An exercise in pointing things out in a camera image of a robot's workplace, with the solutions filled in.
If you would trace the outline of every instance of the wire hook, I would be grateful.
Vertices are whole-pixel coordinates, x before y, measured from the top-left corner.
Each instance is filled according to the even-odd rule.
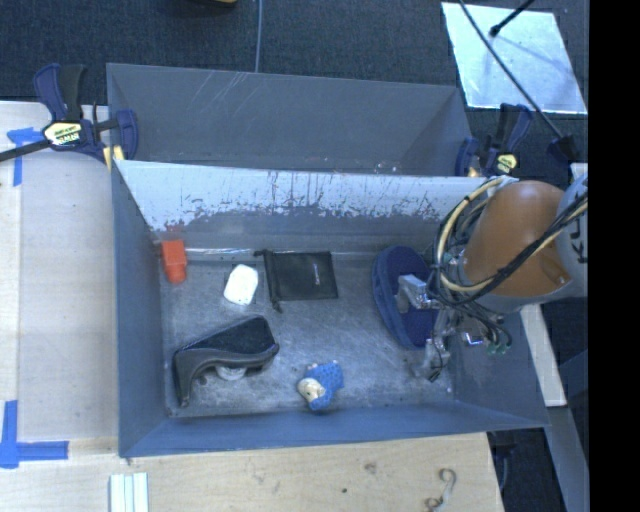
[[[425,501],[425,504],[427,505],[427,512],[442,511],[449,501],[449,497],[453,491],[453,486],[456,483],[457,475],[453,469],[442,468],[438,474],[440,476],[440,480],[442,480],[446,485],[440,498],[427,498]]]

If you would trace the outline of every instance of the blue plastic object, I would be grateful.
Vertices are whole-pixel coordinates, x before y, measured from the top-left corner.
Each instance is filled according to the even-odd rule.
[[[13,142],[16,147],[23,146],[24,144],[30,144],[32,142],[38,142],[44,139],[42,133],[34,130],[33,128],[20,128],[18,130],[9,130],[7,137]],[[22,183],[22,157],[16,158],[13,164],[13,186],[17,187]]]
[[[68,441],[19,443],[18,401],[4,404],[2,441],[0,442],[0,468],[15,469],[22,461],[62,460],[68,458]]]
[[[387,329],[405,348],[424,348],[438,313],[429,309],[419,310],[411,304],[406,313],[400,313],[395,297],[399,288],[398,278],[413,274],[426,281],[430,272],[424,259],[413,248],[403,245],[387,247],[373,263],[373,298]]]

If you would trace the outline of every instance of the blue clamp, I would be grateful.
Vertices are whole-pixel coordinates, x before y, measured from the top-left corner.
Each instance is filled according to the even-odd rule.
[[[487,135],[484,144],[475,137],[463,141],[455,163],[456,176],[468,176],[471,169],[483,176],[509,174],[517,165],[513,153],[529,131],[533,113],[524,105],[500,105],[495,136]]]
[[[15,469],[22,461],[64,460],[68,458],[68,441],[19,443],[18,401],[4,404],[2,441],[0,441],[0,468]]]
[[[82,107],[78,103],[78,86],[84,71],[84,66],[61,67],[54,63],[35,74],[33,85],[36,95],[49,110],[51,122],[42,129],[40,140],[0,152],[0,162],[51,148],[83,153],[106,163],[106,145],[100,140],[100,133],[116,128],[124,157],[129,160],[134,157],[138,149],[138,129],[132,110],[118,110],[114,118],[98,122],[94,105],[93,122],[83,118]]]

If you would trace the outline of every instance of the orange block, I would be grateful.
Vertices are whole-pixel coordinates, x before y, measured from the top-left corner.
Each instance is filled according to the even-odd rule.
[[[162,266],[170,283],[178,284],[187,278],[187,253],[184,241],[165,240],[161,242]]]

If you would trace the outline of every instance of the white object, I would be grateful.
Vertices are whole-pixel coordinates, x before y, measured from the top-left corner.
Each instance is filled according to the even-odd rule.
[[[502,103],[530,106],[485,47],[462,6],[443,2],[442,8],[467,105],[495,109]],[[587,113],[553,13],[524,11],[496,37],[490,37],[491,27],[513,9],[469,5],[467,10],[495,53],[542,111]]]
[[[251,304],[258,287],[258,271],[247,265],[237,265],[229,275],[224,288],[224,298],[234,304]]]
[[[109,478],[109,511],[148,512],[147,474],[111,475]]]

